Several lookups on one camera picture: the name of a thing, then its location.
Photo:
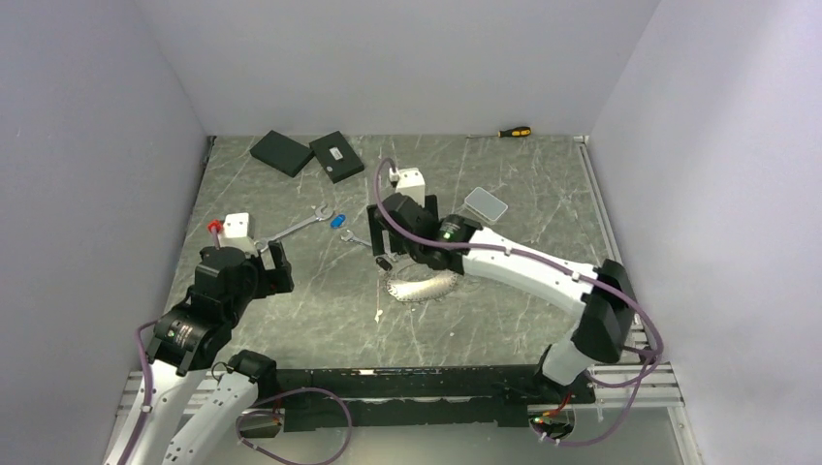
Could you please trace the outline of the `black key fob with keys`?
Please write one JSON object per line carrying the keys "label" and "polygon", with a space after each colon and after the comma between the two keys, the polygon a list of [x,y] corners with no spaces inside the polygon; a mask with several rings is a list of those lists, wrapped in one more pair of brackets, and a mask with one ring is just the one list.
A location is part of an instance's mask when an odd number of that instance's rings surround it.
{"label": "black key fob with keys", "polygon": [[386,272],[390,272],[394,268],[391,261],[385,257],[376,257],[375,263]]}

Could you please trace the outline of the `blue key tag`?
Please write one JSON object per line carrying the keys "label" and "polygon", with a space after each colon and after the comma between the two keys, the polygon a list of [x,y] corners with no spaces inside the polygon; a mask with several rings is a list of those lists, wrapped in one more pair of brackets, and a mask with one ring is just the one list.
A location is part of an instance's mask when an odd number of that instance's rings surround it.
{"label": "blue key tag", "polygon": [[339,229],[343,226],[345,221],[346,216],[344,214],[339,214],[332,219],[332,221],[330,222],[330,227],[332,229]]}

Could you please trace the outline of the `metal arc keyring plate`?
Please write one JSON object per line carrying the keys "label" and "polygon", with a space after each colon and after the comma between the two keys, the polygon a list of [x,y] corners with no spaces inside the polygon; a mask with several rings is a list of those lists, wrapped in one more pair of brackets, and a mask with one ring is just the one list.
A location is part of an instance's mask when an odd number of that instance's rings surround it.
{"label": "metal arc keyring plate", "polygon": [[449,294],[458,284],[458,275],[452,271],[435,272],[431,277],[409,281],[396,273],[388,273],[384,279],[387,293],[399,302],[423,302],[436,300]]}

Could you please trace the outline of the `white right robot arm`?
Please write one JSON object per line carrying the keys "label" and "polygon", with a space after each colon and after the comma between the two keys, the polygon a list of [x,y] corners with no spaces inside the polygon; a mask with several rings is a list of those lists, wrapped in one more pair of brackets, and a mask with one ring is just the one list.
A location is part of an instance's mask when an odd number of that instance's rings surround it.
{"label": "white right robot arm", "polygon": [[576,263],[520,245],[458,214],[439,218],[434,196],[423,204],[392,194],[368,209],[376,254],[405,254],[433,270],[490,279],[537,296],[575,324],[541,355],[534,376],[540,398],[556,402],[595,363],[614,364],[633,324],[635,295],[621,263]]}

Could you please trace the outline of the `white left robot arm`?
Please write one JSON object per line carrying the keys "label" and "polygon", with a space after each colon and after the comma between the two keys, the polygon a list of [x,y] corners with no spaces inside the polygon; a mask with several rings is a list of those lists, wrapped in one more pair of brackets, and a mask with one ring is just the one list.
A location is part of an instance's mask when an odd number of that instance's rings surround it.
{"label": "white left robot arm", "polygon": [[279,390],[275,360],[242,350],[227,363],[205,403],[184,416],[193,394],[231,340],[254,299],[293,290],[292,267],[279,242],[273,267],[229,246],[206,247],[185,298],[153,324],[142,351],[143,380],[106,461],[109,464],[201,464],[251,405],[270,404]]}

